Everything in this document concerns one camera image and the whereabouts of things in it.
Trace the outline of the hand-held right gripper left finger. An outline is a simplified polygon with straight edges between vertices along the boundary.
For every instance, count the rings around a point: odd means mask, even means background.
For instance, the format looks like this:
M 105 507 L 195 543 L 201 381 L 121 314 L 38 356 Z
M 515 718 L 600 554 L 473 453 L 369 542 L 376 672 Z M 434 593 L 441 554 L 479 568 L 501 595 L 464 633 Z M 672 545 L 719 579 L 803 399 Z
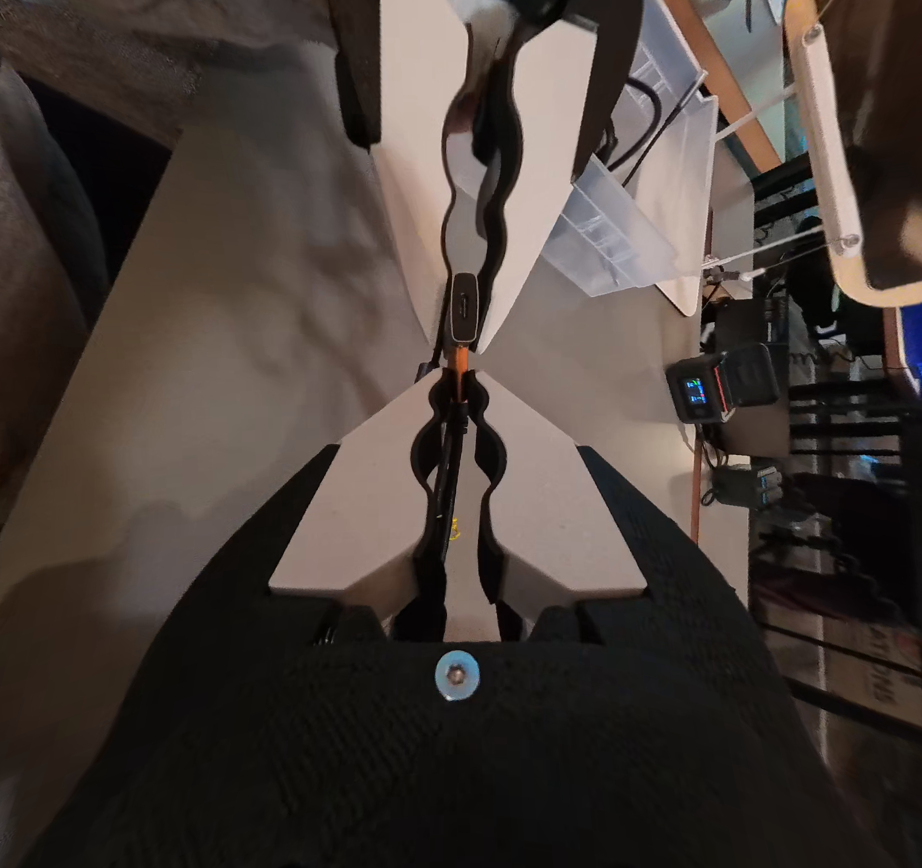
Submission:
M 432 371 L 334 448 L 269 588 L 443 639 L 454 517 L 455 374 Z

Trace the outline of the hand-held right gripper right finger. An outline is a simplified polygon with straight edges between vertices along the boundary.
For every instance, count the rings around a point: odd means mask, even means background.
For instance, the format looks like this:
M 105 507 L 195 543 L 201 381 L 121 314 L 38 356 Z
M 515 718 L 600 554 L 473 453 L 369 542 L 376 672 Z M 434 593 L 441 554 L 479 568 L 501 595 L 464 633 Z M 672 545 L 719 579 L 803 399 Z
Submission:
M 552 607 L 641 596 L 646 579 L 577 443 L 484 372 L 466 375 L 487 478 L 478 575 L 501 641 Z

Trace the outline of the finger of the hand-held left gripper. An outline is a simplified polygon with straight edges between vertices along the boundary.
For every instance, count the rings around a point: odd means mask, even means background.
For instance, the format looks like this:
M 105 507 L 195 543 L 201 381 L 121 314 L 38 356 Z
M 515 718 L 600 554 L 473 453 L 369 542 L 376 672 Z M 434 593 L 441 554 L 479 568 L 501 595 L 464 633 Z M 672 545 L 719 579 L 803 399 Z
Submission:
M 595 44 L 594 32 L 554 23 L 501 66 L 490 100 L 500 170 L 483 210 L 479 354 L 509 316 L 570 196 Z
M 378 179 L 398 264 L 430 344 L 440 336 L 454 186 L 444 127 L 465 85 L 468 32 L 448 0 L 380 0 Z

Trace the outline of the clear plastic organizer box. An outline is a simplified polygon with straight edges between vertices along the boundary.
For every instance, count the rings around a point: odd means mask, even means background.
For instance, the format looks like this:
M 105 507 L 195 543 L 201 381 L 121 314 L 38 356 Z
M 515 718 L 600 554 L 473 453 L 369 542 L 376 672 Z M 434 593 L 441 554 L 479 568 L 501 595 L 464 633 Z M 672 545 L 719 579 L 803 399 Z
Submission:
M 678 277 L 673 247 L 649 218 L 654 190 L 647 159 L 696 91 L 714 97 L 704 91 L 705 78 L 665 1 L 643 0 L 629 74 L 636 84 L 625 85 L 602 134 L 614 137 L 614 147 L 589 158 L 542 250 L 586 295 Z

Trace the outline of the grey printed sweatshirt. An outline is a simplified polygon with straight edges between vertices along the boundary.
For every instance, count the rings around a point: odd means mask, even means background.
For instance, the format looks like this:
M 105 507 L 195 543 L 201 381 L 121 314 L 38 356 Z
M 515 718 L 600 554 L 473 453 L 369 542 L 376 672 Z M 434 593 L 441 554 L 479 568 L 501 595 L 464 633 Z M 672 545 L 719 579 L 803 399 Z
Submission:
M 109 294 L 99 216 L 16 61 L 170 144 L 198 62 L 329 42 L 328 0 L 2 0 L 1 506 L 5 523 Z

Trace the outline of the black charger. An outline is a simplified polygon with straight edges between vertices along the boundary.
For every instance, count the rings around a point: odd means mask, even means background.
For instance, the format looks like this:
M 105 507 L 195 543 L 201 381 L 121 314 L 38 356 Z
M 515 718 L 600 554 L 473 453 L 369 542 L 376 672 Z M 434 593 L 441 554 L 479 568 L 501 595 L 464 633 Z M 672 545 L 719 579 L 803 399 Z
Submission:
M 783 498 L 783 475 L 775 465 L 724 465 L 713 469 L 711 502 L 761 511 Z

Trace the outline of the black power station with display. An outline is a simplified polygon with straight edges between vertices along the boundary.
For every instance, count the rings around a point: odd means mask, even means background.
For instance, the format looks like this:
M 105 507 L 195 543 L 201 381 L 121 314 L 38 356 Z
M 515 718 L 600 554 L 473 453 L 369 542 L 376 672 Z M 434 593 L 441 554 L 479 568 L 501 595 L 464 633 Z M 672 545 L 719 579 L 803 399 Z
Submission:
M 772 405 L 780 396 L 770 350 L 758 342 L 679 360 L 665 376 L 685 424 L 724 424 L 736 409 Z

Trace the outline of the black metal rack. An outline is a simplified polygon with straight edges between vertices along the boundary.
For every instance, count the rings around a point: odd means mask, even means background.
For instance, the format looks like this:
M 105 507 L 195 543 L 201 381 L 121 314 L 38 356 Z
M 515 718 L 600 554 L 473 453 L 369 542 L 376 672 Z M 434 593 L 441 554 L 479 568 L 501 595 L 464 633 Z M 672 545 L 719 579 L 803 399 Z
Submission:
M 904 361 L 902 312 L 885 308 L 878 314 L 883 375 L 793 387 L 794 438 L 813 446 L 793 448 L 791 454 L 830 465 L 848 460 L 851 474 L 864 461 L 874 475 L 869 484 L 882 492 L 891 488 L 903 502 L 912 523 L 912 551 L 897 558 L 894 569 L 913 579 L 914 589 L 906 596 L 914 612 L 898 618 L 902 605 L 896 591 L 858 568 L 843 535 L 829 535 L 820 539 L 817 551 L 864 583 L 884 611 L 879 616 L 866 609 L 827 614 L 766 600 L 760 622 L 772 648 L 816 651 L 815 677 L 788 677 L 795 699 L 829 717 L 920 746 L 920 392 L 912 391 L 913 370 Z

